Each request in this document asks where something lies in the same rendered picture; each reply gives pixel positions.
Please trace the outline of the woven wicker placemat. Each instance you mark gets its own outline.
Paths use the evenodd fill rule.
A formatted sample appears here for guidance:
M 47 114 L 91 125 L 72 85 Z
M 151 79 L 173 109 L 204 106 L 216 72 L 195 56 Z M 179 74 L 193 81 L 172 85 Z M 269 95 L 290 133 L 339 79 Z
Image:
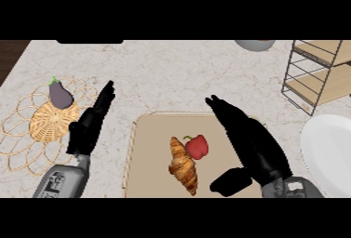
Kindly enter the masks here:
M 76 121 L 97 98 L 97 89 L 79 78 L 60 77 L 72 104 L 57 109 L 48 87 L 41 84 L 21 96 L 11 112 L 0 117 L 0 159 L 8 172 L 26 171 L 39 177 L 52 165 L 66 165 L 67 125 Z

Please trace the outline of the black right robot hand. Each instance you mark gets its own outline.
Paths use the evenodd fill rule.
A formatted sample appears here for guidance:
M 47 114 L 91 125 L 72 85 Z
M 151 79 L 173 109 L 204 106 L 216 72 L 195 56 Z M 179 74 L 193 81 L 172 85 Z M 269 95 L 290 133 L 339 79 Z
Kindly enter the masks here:
M 226 197 L 243 190 L 252 181 L 260 187 L 291 177 L 291 170 L 278 142 L 259 121 L 215 95 L 204 99 L 241 162 L 209 184 L 209 190 Z

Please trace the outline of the grey bowl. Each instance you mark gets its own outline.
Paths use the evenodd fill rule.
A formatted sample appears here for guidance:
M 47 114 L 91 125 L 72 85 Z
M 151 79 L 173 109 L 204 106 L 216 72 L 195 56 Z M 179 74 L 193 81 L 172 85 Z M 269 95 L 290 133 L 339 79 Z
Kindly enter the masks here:
M 262 52 L 272 47 L 274 40 L 235 40 L 235 44 L 252 52 Z

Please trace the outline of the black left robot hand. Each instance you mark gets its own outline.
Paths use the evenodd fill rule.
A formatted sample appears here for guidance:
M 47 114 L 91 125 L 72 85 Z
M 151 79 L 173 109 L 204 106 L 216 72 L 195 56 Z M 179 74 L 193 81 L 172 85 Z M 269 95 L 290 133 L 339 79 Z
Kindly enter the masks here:
M 110 102 L 114 99 L 113 91 L 113 82 L 107 81 L 92 106 L 85 109 L 77 121 L 72 122 L 67 126 L 67 154 L 91 154 L 100 136 Z

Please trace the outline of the red bell pepper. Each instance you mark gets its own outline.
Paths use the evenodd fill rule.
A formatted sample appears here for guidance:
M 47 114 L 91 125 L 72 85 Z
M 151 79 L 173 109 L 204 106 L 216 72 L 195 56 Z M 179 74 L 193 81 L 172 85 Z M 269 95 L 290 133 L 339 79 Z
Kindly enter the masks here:
M 185 136 L 185 151 L 188 156 L 194 160 L 200 160 L 207 155 L 207 143 L 203 135 L 197 135 L 194 138 Z

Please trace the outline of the white plate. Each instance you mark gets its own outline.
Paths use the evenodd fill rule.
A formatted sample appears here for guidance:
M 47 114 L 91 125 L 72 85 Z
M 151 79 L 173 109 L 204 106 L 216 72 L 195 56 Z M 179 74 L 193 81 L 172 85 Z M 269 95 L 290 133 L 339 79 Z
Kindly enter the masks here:
M 313 116 L 302 127 L 300 151 L 324 192 L 351 198 L 351 119 L 336 114 Z

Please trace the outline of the purple eggplant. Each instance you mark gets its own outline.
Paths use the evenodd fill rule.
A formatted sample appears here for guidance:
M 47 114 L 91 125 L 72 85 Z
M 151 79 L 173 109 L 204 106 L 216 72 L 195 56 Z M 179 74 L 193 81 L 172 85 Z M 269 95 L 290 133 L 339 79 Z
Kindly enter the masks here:
M 55 78 L 51 78 L 48 83 L 48 99 L 57 109 L 67 108 L 73 102 L 73 97 Z

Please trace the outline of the beige tray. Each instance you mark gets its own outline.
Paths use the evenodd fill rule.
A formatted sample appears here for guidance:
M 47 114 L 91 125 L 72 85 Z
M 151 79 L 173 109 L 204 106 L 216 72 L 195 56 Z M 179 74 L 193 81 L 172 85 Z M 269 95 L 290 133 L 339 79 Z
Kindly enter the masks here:
M 123 196 L 218 198 L 209 184 L 226 169 L 240 165 L 210 113 L 145 114 L 132 123 Z

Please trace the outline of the brown croissant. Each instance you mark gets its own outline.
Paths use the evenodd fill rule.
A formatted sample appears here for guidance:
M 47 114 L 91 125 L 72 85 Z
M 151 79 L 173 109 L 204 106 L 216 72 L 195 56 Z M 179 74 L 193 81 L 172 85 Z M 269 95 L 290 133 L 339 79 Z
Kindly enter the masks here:
M 197 191 L 197 172 L 195 164 L 185 151 L 184 144 L 175 137 L 169 139 L 170 162 L 167 172 L 182 184 L 185 191 L 191 196 Z

